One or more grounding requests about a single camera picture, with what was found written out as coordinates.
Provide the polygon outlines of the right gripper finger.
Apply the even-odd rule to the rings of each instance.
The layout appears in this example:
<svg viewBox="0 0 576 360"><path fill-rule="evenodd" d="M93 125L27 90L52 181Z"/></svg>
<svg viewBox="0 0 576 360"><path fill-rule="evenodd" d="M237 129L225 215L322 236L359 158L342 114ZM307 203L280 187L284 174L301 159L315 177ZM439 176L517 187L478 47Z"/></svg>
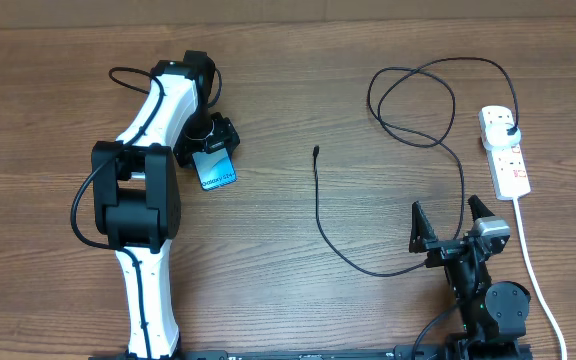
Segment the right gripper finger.
<svg viewBox="0 0 576 360"><path fill-rule="evenodd" d="M492 217L494 213L480 200L477 195L472 195L468 199L472 219L477 221L480 218Z"/></svg>
<svg viewBox="0 0 576 360"><path fill-rule="evenodd" d="M437 242L438 238L420 202L414 202L412 204L412 228L409 251L411 253L427 252Z"/></svg>

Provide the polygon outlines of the blue Galaxy S24+ smartphone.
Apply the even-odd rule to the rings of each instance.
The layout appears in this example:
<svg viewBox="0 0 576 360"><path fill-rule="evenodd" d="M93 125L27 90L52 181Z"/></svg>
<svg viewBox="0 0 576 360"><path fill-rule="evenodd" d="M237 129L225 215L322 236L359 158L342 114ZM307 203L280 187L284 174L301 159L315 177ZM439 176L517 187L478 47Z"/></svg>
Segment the blue Galaxy S24+ smartphone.
<svg viewBox="0 0 576 360"><path fill-rule="evenodd" d="M226 149L213 153L197 152L192 155L201 187L211 191L234 183L237 175Z"/></svg>

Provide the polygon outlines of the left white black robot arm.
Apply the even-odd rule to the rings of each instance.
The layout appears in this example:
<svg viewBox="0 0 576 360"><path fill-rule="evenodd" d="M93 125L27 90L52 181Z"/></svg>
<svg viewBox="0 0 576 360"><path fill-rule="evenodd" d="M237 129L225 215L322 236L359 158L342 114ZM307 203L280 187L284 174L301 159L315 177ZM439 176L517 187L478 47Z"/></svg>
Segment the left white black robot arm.
<svg viewBox="0 0 576 360"><path fill-rule="evenodd" d="M95 144L82 186L93 190L97 230L125 282L130 338L122 358L180 359L169 273L181 221L176 169L194 168L205 191L231 184L240 138L231 120L212 109L222 77L207 53L188 50L146 75L145 103L114 141Z"/></svg>

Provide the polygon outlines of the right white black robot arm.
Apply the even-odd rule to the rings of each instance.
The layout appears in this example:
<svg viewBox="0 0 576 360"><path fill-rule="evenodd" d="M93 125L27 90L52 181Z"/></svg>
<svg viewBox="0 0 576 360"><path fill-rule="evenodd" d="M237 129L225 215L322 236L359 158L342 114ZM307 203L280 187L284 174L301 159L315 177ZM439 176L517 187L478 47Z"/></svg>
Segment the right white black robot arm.
<svg viewBox="0 0 576 360"><path fill-rule="evenodd" d="M411 253L424 253L424 265L441 267L455 296L455 304L433 319L411 348L413 359L530 359L526 335L530 292L512 281L494 283L486 261L501 253L510 227L475 195L468 199L473 227L460 239L440 240L418 202L412 204ZM421 341L435 324L459 311L463 331L448 335L441 345Z"/></svg>

